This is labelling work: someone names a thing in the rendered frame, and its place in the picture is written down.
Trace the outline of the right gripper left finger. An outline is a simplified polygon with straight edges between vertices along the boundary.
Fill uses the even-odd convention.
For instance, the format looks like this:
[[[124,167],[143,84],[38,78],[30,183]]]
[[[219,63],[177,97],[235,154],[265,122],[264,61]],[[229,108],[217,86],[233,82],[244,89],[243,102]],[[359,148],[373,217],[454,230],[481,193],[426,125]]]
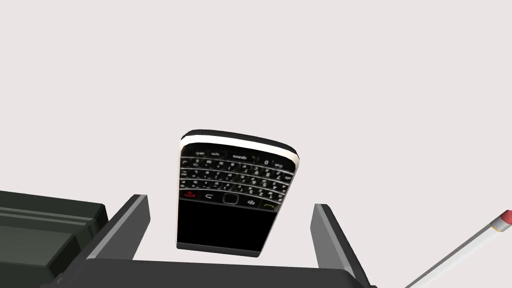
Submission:
[[[100,232],[86,259],[133,260],[150,221],[148,196],[132,195]]]

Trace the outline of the black keyboard phone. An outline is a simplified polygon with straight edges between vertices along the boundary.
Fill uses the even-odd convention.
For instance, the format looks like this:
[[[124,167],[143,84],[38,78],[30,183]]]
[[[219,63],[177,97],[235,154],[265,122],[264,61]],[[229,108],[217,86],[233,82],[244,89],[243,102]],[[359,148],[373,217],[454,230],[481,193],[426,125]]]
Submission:
[[[176,247],[257,258],[299,168],[291,146],[194,129],[180,139]]]

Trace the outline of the dark green box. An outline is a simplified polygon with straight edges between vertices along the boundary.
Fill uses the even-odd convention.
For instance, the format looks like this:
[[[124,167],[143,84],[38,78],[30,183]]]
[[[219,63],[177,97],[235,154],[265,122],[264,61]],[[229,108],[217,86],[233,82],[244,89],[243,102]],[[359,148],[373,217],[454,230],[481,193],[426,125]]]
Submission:
[[[0,191],[0,288],[50,284],[108,221],[101,203]]]

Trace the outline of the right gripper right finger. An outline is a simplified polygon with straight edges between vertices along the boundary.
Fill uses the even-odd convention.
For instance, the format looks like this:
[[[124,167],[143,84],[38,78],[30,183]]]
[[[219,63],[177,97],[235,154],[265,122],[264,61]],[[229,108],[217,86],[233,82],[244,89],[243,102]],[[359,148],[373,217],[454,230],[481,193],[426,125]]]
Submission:
[[[310,233],[320,269],[336,269],[348,273],[350,287],[371,286],[353,247],[327,204],[314,205]]]

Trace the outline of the white pencil with red eraser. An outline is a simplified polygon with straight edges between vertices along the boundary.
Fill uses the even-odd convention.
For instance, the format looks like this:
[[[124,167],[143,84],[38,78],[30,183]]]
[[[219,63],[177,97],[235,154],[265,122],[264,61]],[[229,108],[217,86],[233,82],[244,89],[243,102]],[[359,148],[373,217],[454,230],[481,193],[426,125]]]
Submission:
[[[405,288],[427,288],[434,280],[512,227],[512,210],[506,210],[437,262]]]

